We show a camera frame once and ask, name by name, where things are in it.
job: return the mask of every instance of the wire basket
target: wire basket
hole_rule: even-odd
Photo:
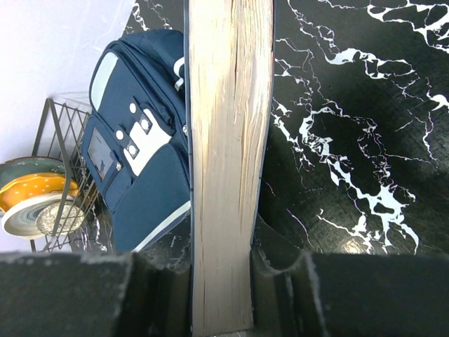
[[[59,205],[44,210],[48,214],[43,217],[50,222],[38,225],[45,241],[38,248],[30,240],[33,252],[113,251],[111,220],[80,150],[90,111],[90,105],[75,100],[45,101],[32,156],[62,160],[65,185]],[[78,185],[76,196],[69,195],[73,180]]]

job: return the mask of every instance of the white marble veining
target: white marble veining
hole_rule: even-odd
[[[157,2],[155,2],[155,0],[144,0],[144,3],[148,6],[149,9],[151,9],[153,12],[156,13],[156,15],[158,16],[159,20],[162,23],[162,27],[164,29],[173,29],[171,27],[170,24],[170,20],[168,18],[166,18],[163,14],[162,14],[162,10],[163,10],[163,5],[158,4]],[[146,32],[147,30],[149,30],[147,24],[145,23],[145,19],[142,17],[141,12],[140,12],[140,4],[138,2],[136,2],[133,6],[133,10],[132,10],[132,16],[134,17],[134,21],[136,21],[136,23],[138,23],[142,30],[144,32]]]
[[[292,218],[294,218],[296,220],[297,223],[300,224],[300,226],[302,227],[302,229],[304,230],[305,234],[306,234],[306,239],[307,239],[307,243],[310,245],[310,247],[312,247],[313,249],[315,249],[315,246],[310,242],[310,238],[309,238],[309,233],[306,229],[306,227],[304,226],[304,224],[301,222],[300,219],[297,218],[296,215],[294,215],[290,209],[287,209],[287,212],[291,215]]]
[[[295,152],[299,152],[300,163],[297,167],[298,170],[308,168],[313,168],[311,160],[309,160],[304,153],[304,148],[308,147],[314,154],[319,156],[319,163],[326,165],[329,170],[329,178],[337,186],[343,185],[352,193],[355,192],[356,198],[352,201],[354,202],[354,207],[360,213],[358,223],[354,224],[353,227],[345,227],[339,225],[333,221],[326,219],[326,210],[321,209],[320,213],[316,217],[332,225],[335,229],[344,230],[347,234],[353,237],[359,237],[366,247],[366,252],[373,252],[374,241],[379,242],[385,252],[387,252],[387,247],[392,246],[389,240],[389,231],[394,228],[400,232],[404,238],[412,239],[415,244],[415,253],[417,251],[418,245],[420,243],[420,238],[417,236],[415,231],[405,222],[403,215],[403,210],[409,206],[411,203],[415,202],[416,196],[413,191],[410,191],[406,186],[397,185],[391,179],[391,167],[389,164],[389,158],[395,157],[402,159],[404,161],[421,161],[428,165],[438,166],[438,158],[432,152],[432,148],[427,141],[428,136],[434,130],[434,121],[432,119],[433,111],[439,109],[448,109],[448,100],[444,95],[431,95],[431,84],[427,79],[427,91],[424,91],[421,95],[412,94],[408,89],[415,84],[418,79],[421,79],[419,74],[413,68],[413,66],[405,59],[400,60],[382,60],[376,55],[369,53],[367,51],[361,51],[355,48],[347,48],[343,51],[335,43],[335,33],[331,28],[323,25],[315,25],[312,21],[309,21],[299,10],[296,9],[293,1],[287,1],[291,11],[293,12],[297,20],[297,28],[305,37],[313,39],[316,45],[320,48],[323,53],[323,57],[330,65],[340,66],[348,62],[362,62],[365,68],[365,75],[372,80],[379,81],[390,81],[393,83],[399,93],[405,99],[418,99],[421,102],[428,100],[433,100],[438,105],[429,110],[426,116],[421,114],[411,112],[407,110],[410,114],[410,121],[404,124],[402,127],[396,130],[400,131],[406,128],[411,123],[419,123],[422,125],[422,144],[427,151],[427,156],[424,157],[406,157],[400,154],[394,154],[388,152],[382,143],[382,136],[377,132],[377,123],[370,118],[365,117],[355,117],[345,114],[343,109],[339,106],[338,102],[330,100],[321,94],[321,83],[319,78],[316,76],[314,67],[312,65],[312,60],[315,58],[314,52],[310,49],[301,49],[295,46],[295,44],[288,37],[279,38],[276,40],[277,45],[283,44],[284,47],[287,46],[290,50],[298,54],[298,64],[290,64],[284,59],[276,59],[276,63],[281,67],[282,71],[275,74],[275,77],[292,77],[295,83],[301,87],[304,91],[300,97],[298,97],[294,104],[303,107],[307,112],[306,116],[302,120],[302,125],[297,130],[297,133],[289,131],[286,125],[288,125],[288,117],[293,113],[291,110],[287,109],[286,106],[274,98],[274,111],[273,123],[278,127],[284,136],[286,141],[290,143],[290,146]],[[340,8],[353,8],[351,6],[342,6],[335,4],[335,1],[329,0],[319,0],[320,2],[326,2],[332,7],[339,6]],[[370,15],[373,16],[371,11],[373,6],[365,6]],[[418,9],[424,10],[424,7],[417,6]],[[380,20],[382,16],[376,15],[375,18]],[[432,29],[435,32],[437,25],[433,24],[429,26],[428,29]],[[432,48],[441,49],[442,46],[431,45]],[[383,65],[388,65],[389,69],[394,71],[385,72],[382,70]],[[323,100],[324,104],[318,108],[314,107],[312,104],[312,96],[319,94]],[[373,175],[377,180],[380,191],[376,195],[369,194],[363,191],[363,186],[355,185],[353,178],[351,176],[351,171],[353,170],[350,154],[341,155],[334,154],[330,150],[330,144],[334,141],[332,138],[320,137],[311,132],[311,128],[314,125],[315,118],[319,114],[331,114],[340,119],[348,119],[354,122],[360,130],[363,132],[362,136],[357,139],[358,148],[361,153],[369,159],[374,166]],[[402,193],[407,197],[407,201],[400,202],[395,197],[395,192],[402,191]],[[367,220],[367,214],[358,209],[357,201],[364,199],[369,204],[370,213],[373,216],[377,216],[382,221],[382,232],[379,230],[371,230],[369,220]],[[382,205],[390,210],[389,212],[375,211],[376,205]],[[297,222],[302,226],[304,231],[307,233],[306,227],[300,222],[291,212],[287,209],[287,212],[294,217]]]
[[[91,214],[94,217],[93,222],[81,227],[77,235],[79,238],[73,240],[72,243],[82,251],[111,252],[114,247],[112,226],[104,214],[101,214],[99,218],[95,213],[95,205],[93,205],[91,209]]]
[[[348,6],[348,5],[342,5],[339,4],[341,2],[340,0],[318,0],[319,2],[325,2],[329,6],[333,8],[341,8],[341,9],[352,9],[352,10],[366,10],[366,12],[374,19],[382,21],[382,22],[397,22],[397,23],[403,23],[408,24],[412,28],[414,32],[417,32],[418,34],[421,34],[423,39],[426,41],[426,44],[431,47],[435,48],[441,51],[444,51],[446,53],[449,53],[449,41],[447,39],[449,37],[449,29],[445,27],[449,23],[449,5],[448,4],[412,4],[410,0],[406,0],[406,4],[400,5],[396,4],[394,5],[394,2],[392,1],[392,4],[389,6],[375,6],[371,4],[371,1],[354,1],[355,3],[358,3],[354,6]],[[413,8],[416,12],[425,12],[426,17],[422,22],[417,21],[409,21],[401,18],[401,10],[404,8]],[[427,23],[429,19],[429,15],[432,10],[436,10],[437,8],[440,8],[441,10],[445,11],[445,14],[438,18],[436,21]],[[436,37],[435,41],[429,40],[429,35],[433,34]]]

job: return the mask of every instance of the navy backpack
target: navy backpack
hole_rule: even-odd
[[[134,33],[106,47],[89,90],[82,155],[111,213],[117,251],[139,251],[190,210],[183,35]]]

